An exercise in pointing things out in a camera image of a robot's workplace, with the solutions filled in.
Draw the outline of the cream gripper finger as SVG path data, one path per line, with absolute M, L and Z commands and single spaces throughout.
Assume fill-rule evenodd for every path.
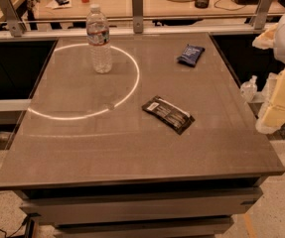
M 253 40 L 252 45 L 261 50 L 274 49 L 274 40 L 277 28 L 278 24 L 274 24 L 269 27 L 265 32 Z
M 262 134 L 272 134 L 285 124 L 285 68 L 276 76 L 275 85 L 268 101 L 258 114 L 256 130 Z

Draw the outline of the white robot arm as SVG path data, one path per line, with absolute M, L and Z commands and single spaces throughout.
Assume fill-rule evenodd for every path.
M 258 49 L 272 49 L 274 57 L 285 64 L 285 14 L 279 22 L 254 39 L 252 45 Z M 265 98 L 258 114 L 256 130 L 272 134 L 285 124 L 285 67 L 276 76 L 270 96 Z

